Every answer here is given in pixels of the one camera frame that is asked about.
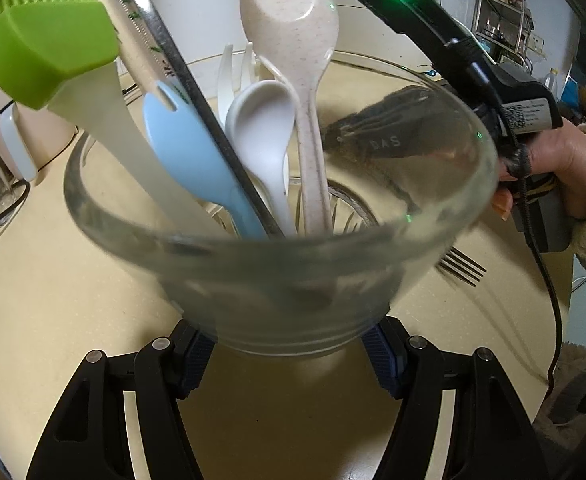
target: fork tines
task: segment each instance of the fork tines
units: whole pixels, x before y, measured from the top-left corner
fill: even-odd
[[[471,286],[475,286],[471,280],[479,282],[487,272],[480,264],[454,247],[445,254],[438,266]]]

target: countertop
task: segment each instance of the countertop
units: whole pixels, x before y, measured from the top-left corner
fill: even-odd
[[[82,358],[134,352],[179,316],[144,290],[71,220],[62,196],[67,149],[0,237],[0,456],[26,476],[48,417]],[[391,315],[442,350],[491,348],[532,419],[554,350],[551,305],[524,238],[486,212],[456,247],[488,273],[477,288],[435,269]],[[566,314],[572,254],[546,258]],[[441,478],[454,395],[444,395],[429,479]],[[375,379],[359,341],[328,356],[258,358],[217,346],[180,411],[206,480],[369,479],[400,403]],[[148,478],[126,396],[137,480]]]

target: glass jar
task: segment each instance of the glass jar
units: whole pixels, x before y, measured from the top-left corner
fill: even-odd
[[[191,69],[215,109],[219,58]],[[140,102],[129,106],[139,120]],[[77,226],[192,325],[243,352],[327,352],[361,336],[451,247],[492,196],[481,121],[424,76],[336,53],[318,91],[332,236],[202,238],[177,231],[101,145],[74,147],[64,196]],[[289,202],[301,204],[292,139]],[[220,207],[202,204],[229,231]]]

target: wall socket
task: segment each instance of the wall socket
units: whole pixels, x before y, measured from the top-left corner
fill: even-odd
[[[528,47],[533,52],[537,52],[540,56],[544,55],[544,39],[531,34],[528,37]]]

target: hand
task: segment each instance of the hand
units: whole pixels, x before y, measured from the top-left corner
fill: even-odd
[[[566,214],[586,219],[586,134],[564,119],[564,126],[537,134],[528,142],[531,174],[554,173],[560,181]],[[515,179],[500,160],[500,181]],[[500,187],[492,199],[492,207],[507,220],[513,209],[513,196]]]

